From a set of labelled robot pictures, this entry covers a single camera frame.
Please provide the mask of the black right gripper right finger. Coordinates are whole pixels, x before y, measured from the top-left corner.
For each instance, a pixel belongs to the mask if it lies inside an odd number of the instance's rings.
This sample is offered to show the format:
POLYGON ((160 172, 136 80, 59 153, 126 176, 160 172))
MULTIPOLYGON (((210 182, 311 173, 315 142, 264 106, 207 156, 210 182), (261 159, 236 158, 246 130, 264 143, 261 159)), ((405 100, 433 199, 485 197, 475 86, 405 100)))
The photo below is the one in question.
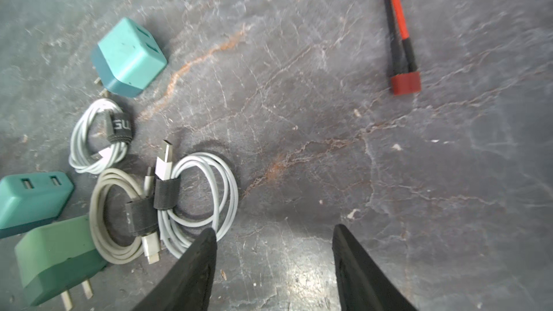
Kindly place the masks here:
POLYGON ((345 225, 335 226, 332 249, 342 310, 416 309, 345 225))

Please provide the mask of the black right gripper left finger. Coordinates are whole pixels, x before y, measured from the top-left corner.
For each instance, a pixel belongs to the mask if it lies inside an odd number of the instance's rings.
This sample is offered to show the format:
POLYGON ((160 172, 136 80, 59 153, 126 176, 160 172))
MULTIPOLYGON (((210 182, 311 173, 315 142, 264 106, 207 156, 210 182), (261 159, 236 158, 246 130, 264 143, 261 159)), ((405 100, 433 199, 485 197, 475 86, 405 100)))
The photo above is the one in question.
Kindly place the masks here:
POLYGON ((177 263, 135 310, 207 310, 213 289, 217 239, 203 230, 177 263))

